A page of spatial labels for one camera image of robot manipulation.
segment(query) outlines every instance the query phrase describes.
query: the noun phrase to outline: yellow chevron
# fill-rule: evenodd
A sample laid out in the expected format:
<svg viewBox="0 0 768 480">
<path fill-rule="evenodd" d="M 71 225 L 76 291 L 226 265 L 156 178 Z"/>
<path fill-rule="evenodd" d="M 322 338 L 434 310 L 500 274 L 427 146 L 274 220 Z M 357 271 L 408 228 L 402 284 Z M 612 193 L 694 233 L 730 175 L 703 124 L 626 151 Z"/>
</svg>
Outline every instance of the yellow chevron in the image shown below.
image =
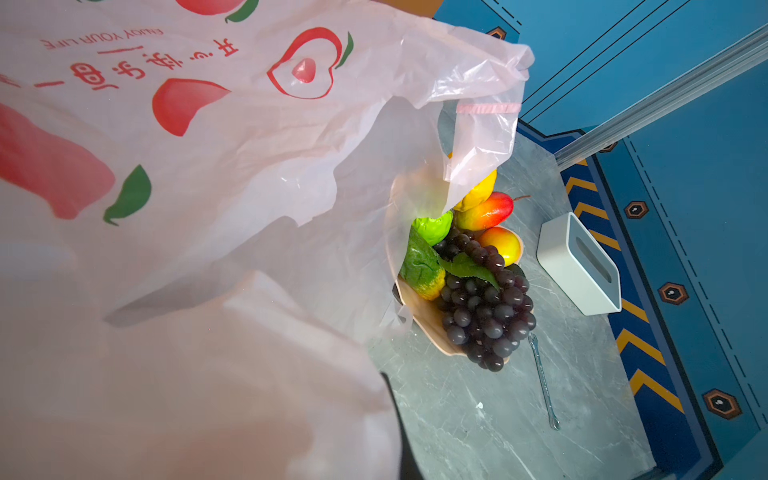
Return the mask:
<svg viewBox="0 0 768 480">
<path fill-rule="evenodd" d="M 565 193 L 569 194 L 573 187 L 586 188 L 587 190 L 592 190 L 593 192 L 598 191 L 598 186 L 594 183 L 587 182 L 586 180 L 582 180 L 581 178 L 576 177 L 571 177 L 568 179 L 568 183 L 565 184 Z"/>
<path fill-rule="evenodd" d="M 627 310 L 629 313 L 643 320 L 644 322 L 650 323 L 648 321 L 648 315 L 645 314 L 645 310 L 641 309 L 639 306 L 634 305 L 633 303 L 629 303 L 624 299 L 621 299 L 621 308 L 623 308 L 624 310 Z"/>
<path fill-rule="evenodd" d="M 661 365 L 666 365 L 666 363 L 664 363 L 664 356 L 661 355 L 661 352 L 656 350 L 648 342 L 635 335 L 634 333 L 626 329 L 621 330 L 619 336 L 616 337 L 616 345 L 619 347 L 619 353 L 623 352 L 627 345 L 630 343 L 636 346 L 638 349 L 643 350 L 649 356 L 652 356 Z"/>
<path fill-rule="evenodd" d="M 588 214 L 593 214 L 596 217 L 604 218 L 605 220 L 608 220 L 608 214 L 605 213 L 605 210 L 597 207 L 592 207 L 591 205 L 583 204 L 582 202 L 579 202 L 576 208 L 574 209 L 574 214 L 576 214 L 576 217 L 580 217 L 582 213 L 587 212 Z"/>
<path fill-rule="evenodd" d="M 649 377 L 648 374 L 642 370 L 638 370 L 632 375 L 632 378 L 629 381 L 629 386 L 632 388 L 632 395 L 637 395 L 637 392 L 643 385 L 656 392 L 662 399 L 667 400 L 670 405 L 680 410 L 681 413 L 685 413 L 683 412 L 683 404 L 680 403 L 680 399 L 661 386 L 659 382 Z"/>
<path fill-rule="evenodd" d="M 589 233 L 591 233 L 594 239 L 597 240 L 598 242 L 604 245 L 608 245 L 610 248 L 615 248 L 616 250 L 621 251 L 621 248 L 619 247 L 619 243 L 616 240 L 610 237 L 606 237 L 602 233 L 598 233 L 594 230 L 589 230 Z"/>
</svg>

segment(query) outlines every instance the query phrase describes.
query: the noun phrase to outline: table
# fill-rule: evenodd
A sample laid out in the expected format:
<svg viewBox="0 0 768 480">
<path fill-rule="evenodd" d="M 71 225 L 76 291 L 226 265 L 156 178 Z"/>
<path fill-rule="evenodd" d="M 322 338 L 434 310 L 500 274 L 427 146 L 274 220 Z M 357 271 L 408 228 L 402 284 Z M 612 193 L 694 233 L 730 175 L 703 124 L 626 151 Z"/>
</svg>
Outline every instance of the table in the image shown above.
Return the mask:
<svg viewBox="0 0 768 480">
<path fill-rule="evenodd" d="M 523 239 L 535 333 L 561 430 L 549 427 L 528 342 L 498 373 L 444 356 L 414 325 L 369 346 L 389 375 L 428 480 L 625 480 L 655 465 L 607 316 L 583 316 L 536 261 L 541 224 L 571 210 L 554 157 L 518 135 L 496 190 L 520 200 L 503 225 Z"/>
</svg>

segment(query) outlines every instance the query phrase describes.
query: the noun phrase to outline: metal tool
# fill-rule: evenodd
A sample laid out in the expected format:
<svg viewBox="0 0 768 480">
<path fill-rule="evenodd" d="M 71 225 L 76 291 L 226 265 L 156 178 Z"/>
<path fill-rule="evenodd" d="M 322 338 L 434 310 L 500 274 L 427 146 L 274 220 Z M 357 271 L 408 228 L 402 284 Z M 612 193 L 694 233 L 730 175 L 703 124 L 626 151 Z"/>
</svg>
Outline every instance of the metal tool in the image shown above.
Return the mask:
<svg viewBox="0 0 768 480">
<path fill-rule="evenodd" d="M 536 360 L 536 369 L 538 370 L 538 381 L 541 382 L 541 393 L 544 394 L 544 403 L 547 406 L 547 414 L 549 414 L 549 426 L 554 430 L 560 429 L 560 420 L 554 416 L 554 409 L 552 408 L 552 399 L 549 398 L 549 389 L 547 388 L 547 379 L 544 377 L 544 367 L 541 366 L 541 356 L 538 354 L 538 339 L 534 333 L 528 336 L 528 341 L 531 344 L 531 350 L 533 350 L 533 358 Z"/>
</svg>

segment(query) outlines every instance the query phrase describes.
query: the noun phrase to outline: white plastic bag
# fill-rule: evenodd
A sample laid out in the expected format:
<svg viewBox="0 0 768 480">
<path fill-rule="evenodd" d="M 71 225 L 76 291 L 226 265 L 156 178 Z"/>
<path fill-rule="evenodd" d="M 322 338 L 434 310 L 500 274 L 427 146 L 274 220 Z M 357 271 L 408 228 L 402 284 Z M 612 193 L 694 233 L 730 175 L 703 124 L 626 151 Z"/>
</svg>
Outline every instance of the white plastic bag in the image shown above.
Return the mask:
<svg viewBox="0 0 768 480">
<path fill-rule="evenodd" d="M 0 13 L 0 476 L 393 478 L 344 336 L 399 324 L 412 218 L 508 158 L 528 48 L 374 2 Z"/>
</svg>

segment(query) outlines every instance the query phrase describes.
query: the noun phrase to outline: white tissue box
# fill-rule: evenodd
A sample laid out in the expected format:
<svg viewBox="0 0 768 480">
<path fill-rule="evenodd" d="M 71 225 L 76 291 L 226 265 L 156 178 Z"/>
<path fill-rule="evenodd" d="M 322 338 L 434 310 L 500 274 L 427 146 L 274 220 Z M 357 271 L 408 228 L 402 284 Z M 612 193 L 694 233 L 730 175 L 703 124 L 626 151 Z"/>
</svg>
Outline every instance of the white tissue box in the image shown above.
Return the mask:
<svg viewBox="0 0 768 480">
<path fill-rule="evenodd" d="M 621 311 L 619 270 L 573 212 L 541 225 L 536 257 L 584 315 Z"/>
</svg>

